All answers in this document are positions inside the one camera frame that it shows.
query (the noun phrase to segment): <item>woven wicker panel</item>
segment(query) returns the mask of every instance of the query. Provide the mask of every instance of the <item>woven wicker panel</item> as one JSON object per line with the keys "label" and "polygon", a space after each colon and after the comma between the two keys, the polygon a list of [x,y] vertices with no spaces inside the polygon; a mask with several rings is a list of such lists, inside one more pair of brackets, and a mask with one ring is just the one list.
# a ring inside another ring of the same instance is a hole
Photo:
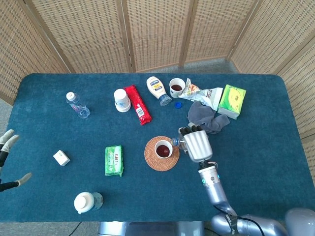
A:
{"label": "woven wicker panel", "polygon": [[303,144],[303,148],[315,186],[315,140]]}
{"label": "woven wicker panel", "polygon": [[284,73],[299,132],[315,130],[315,45],[308,49]]}
{"label": "woven wicker panel", "polygon": [[129,72],[115,0],[33,0],[75,72]]}
{"label": "woven wicker panel", "polygon": [[199,0],[186,61],[225,57],[254,0]]}
{"label": "woven wicker panel", "polygon": [[127,0],[136,71],[179,62],[188,9],[188,0]]}
{"label": "woven wicker panel", "polygon": [[273,73],[314,31],[314,0],[265,0],[232,60],[240,72]]}
{"label": "woven wicker panel", "polygon": [[17,1],[0,0],[0,71],[0,94],[11,104],[26,75],[68,71]]}

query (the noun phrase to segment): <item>paper cup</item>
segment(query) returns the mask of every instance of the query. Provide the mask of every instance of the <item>paper cup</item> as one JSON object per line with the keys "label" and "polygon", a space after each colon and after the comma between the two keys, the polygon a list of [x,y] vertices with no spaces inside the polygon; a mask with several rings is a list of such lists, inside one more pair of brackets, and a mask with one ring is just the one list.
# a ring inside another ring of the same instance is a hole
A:
{"label": "paper cup", "polygon": [[[162,145],[167,146],[167,148],[169,149],[169,155],[166,156],[166,157],[162,157],[162,156],[160,156],[160,155],[157,153],[158,147],[159,147],[159,146],[162,146]],[[158,141],[158,142],[156,143],[156,146],[154,147],[154,150],[155,150],[156,155],[157,155],[158,158],[160,158],[160,159],[166,159],[166,158],[168,158],[168,157],[170,157],[170,156],[172,155],[173,146],[171,145],[171,143],[170,143],[169,141],[160,140],[160,141]]]}
{"label": "paper cup", "polygon": [[130,99],[122,88],[114,92],[115,105],[118,111],[125,110],[130,106]]}
{"label": "paper cup", "polygon": [[185,88],[185,85],[186,85],[185,81],[180,78],[172,79],[171,82],[169,82],[169,89],[171,91],[171,96],[174,98],[178,98],[178,96],[182,94]]}

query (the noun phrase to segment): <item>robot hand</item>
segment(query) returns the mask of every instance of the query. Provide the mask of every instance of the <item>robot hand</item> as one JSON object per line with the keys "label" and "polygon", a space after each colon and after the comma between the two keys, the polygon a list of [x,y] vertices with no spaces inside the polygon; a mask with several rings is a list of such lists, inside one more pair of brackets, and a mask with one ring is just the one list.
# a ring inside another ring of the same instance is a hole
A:
{"label": "robot hand", "polygon": [[183,136],[186,150],[193,162],[206,161],[212,157],[208,136],[200,125],[189,123],[188,127],[179,128],[178,132]]}
{"label": "robot hand", "polygon": [[[18,135],[13,135],[14,130],[10,129],[8,130],[3,136],[0,137],[0,175],[2,168],[4,166],[4,163],[6,161],[6,158],[9,155],[10,149],[14,145],[14,143],[19,139]],[[26,181],[28,181],[31,178],[32,174],[28,173],[24,175],[21,179],[18,179],[14,182],[8,182],[8,183],[2,183],[1,184],[1,179],[0,179],[0,192],[21,186],[24,184]]]}

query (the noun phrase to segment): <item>white mug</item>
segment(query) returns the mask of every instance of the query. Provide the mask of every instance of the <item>white mug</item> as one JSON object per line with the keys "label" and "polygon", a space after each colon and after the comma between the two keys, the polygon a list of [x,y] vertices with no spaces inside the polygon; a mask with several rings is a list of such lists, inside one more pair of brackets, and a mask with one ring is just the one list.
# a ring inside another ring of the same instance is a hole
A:
{"label": "white mug", "polygon": [[[157,153],[157,148],[161,145],[165,145],[167,146],[167,148],[169,149],[169,155],[167,157],[161,157],[160,155],[158,155]],[[173,146],[171,145],[171,143],[169,141],[166,141],[166,140],[160,140],[156,143],[155,147],[154,147],[154,150],[156,152],[156,155],[158,158],[160,159],[166,159],[168,157],[170,157],[172,155],[172,152],[173,152]]]}
{"label": "white mug", "polygon": [[[174,90],[174,89],[172,89],[172,86],[174,86],[174,85],[178,85],[182,89],[181,90]],[[182,92],[185,88],[185,85],[186,85],[185,81],[180,79],[180,78],[172,79],[171,82],[169,82],[169,89],[171,91],[171,96],[174,98],[178,98],[178,96],[182,94]]]}

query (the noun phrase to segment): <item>wet wipes pack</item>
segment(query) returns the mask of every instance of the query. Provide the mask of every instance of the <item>wet wipes pack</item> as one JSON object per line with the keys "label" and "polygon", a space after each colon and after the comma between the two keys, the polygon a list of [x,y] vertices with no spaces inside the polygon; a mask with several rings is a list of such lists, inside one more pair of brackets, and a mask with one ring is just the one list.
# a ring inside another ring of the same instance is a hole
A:
{"label": "wet wipes pack", "polygon": [[113,176],[123,174],[123,147],[110,146],[105,148],[105,175]]}

